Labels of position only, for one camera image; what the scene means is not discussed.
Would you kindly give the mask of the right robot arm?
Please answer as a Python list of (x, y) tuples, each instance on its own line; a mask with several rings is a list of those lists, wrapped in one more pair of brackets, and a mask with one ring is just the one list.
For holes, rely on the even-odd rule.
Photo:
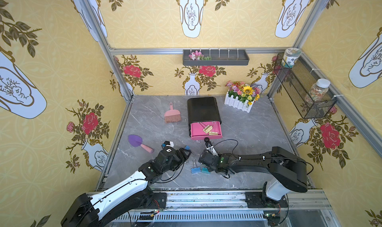
[(246, 194), (248, 205), (278, 205), (289, 192), (306, 193), (307, 165), (302, 158), (273, 146), (271, 151), (262, 154), (239, 155), (217, 153), (208, 138), (205, 138), (206, 149), (199, 158), (199, 163), (206, 166), (208, 172), (215, 172), (228, 179), (241, 172), (266, 173), (272, 180), (265, 182), (262, 193)]

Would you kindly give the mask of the teal binder clip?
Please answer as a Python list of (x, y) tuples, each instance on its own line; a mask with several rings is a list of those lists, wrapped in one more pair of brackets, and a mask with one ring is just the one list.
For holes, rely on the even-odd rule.
[(201, 173), (203, 174), (210, 174), (209, 169), (206, 167), (201, 167)]

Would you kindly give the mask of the black drawer cabinet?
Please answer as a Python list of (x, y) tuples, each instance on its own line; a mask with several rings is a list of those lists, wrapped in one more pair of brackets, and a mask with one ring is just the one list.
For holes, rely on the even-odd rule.
[(189, 136), (192, 123), (214, 121), (222, 124), (215, 97), (190, 98), (187, 100)]

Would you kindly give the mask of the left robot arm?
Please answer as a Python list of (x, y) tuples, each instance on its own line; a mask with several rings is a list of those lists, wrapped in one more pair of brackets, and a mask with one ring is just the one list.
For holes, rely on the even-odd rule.
[(189, 149), (165, 146), (155, 159), (142, 164), (124, 181), (88, 196), (79, 195), (61, 221), (63, 227), (104, 227), (122, 214), (153, 200), (150, 185), (167, 171), (176, 171), (189, 159)]

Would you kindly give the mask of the pink top drawer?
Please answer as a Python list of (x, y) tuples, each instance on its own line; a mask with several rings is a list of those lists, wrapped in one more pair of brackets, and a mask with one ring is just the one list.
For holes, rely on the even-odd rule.
[(191, 140), (223, 138), (219, 121), (193, 122), (190, 127)]

